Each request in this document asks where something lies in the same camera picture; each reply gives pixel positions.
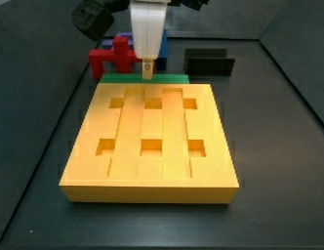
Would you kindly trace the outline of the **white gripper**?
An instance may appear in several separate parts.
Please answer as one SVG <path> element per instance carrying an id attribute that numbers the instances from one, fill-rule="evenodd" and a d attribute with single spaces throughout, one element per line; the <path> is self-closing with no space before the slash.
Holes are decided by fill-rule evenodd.
<path id="1" fill-rule="evenodd" d="M 142 78 L 153 79 L 154 60 L 158 58 L 168 5 L 172 0 L 132 0 L 132 26 L 136 56 L 142 59 Z"/>

